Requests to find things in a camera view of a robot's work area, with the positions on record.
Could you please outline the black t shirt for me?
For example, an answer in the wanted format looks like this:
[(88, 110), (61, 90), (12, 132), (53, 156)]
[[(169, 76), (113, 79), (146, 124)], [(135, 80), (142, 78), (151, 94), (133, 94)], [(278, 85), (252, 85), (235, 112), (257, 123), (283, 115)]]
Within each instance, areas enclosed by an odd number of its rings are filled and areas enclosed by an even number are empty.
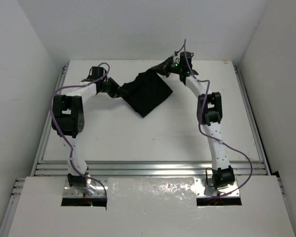
[(173, 93), (167, 83), (152, 69), (139, 73), (132, 82), (121, 87), (125, 90), (121, 98), (142, 118)]

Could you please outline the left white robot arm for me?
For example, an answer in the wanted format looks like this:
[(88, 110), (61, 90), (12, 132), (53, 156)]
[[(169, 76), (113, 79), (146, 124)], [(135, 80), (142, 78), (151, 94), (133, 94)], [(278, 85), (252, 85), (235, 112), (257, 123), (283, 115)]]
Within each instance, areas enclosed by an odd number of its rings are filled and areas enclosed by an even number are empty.
[(79, 85), (60, 87), (50, 98), (52, 128), (64, 139), (64, 146), (69, 149), (67, 179), (69, 185), (78, 190), (89, 189), (93, 182), (103, 185), (90, 177), (88, 165), (81, 157), (76, 143), (85, 126), (83, 106), (87, 100), (98, 93), (106, 93), (111, 98), (125, 95), (121, 86), (108, 76), (109, 71), (108, 63), (93, 66)]

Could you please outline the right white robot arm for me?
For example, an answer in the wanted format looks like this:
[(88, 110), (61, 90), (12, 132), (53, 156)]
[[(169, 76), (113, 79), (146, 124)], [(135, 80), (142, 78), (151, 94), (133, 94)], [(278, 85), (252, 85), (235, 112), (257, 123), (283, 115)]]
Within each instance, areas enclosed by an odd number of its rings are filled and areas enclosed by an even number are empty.
[(227, 158), (222, 141), (222, 96), (219, 92), (209, 89), (210, 82), (201, 80), (196, 70), (192, 68), (193, 53), (181, 52), (178, 62), (170, 56), (162, 63), (151, 67), (154, 72), (169, 77), (177, 74), (180, 81), (197, 97), (196, 116), (201, 134), (207, 137), (212, 158), (212, 177), (207, 185), (216, 190), (232, 185), (235, 175)]

